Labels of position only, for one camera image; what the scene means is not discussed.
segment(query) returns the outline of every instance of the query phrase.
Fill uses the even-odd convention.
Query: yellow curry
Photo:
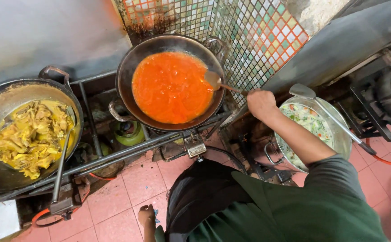
[[[67,106],[51,100],[37,100],[10,114],[11,124],[0,125],[0,161],[37,179],[40,168],[61,157],[67,130],[73,126]],[[74,140],[70,134],[69,146]]]

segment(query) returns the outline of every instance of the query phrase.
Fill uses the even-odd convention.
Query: black hose
[[[245,169],[245,166],[232,153],[230,153],[230,152],[228,152],[228,151],[226,151],[224,149],[220,149],[220,148],[214,147],[214,146],[206,146],[206,148],[212,149],[212,150],[216,150],[216,151],[219,151],[219,152],[223,152],[224,154],[228,155],[231,158],[231,160],[242,170],[242,172],[245,173],[245,175],[249,175],[248,172]]]

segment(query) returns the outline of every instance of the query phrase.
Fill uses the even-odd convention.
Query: black apron
[[[175,181],[167,203],[167,242],[184,242],[211,214],[233,202],[253,202],[233,179],[236,169],[212,160],[194,162]]]

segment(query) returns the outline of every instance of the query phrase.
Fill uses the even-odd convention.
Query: dark green shirt
[[[237,171],[232,176],[254,203],[235,202],[212,214],[189,241],[387,241],[355,168],[339,155],[311,164],[303,188],[269,184]],[[164,241],[161,226],[155,238]]]

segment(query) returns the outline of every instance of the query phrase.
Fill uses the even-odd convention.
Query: chicken curry
[[[183,52],[161,52],[142,60],[133,74],[133,96],[150,118],[182,124],[203,114],[213,88],[204,80],[206,65]]]
[[[0,161],[37,179],[40,168],[47,169],[59,159],[67,130],[73,126],[67,106],[51,100],[22,105],[10,114],[11,122],[0,125]],[[69,146],[74,140],[70,134]]]

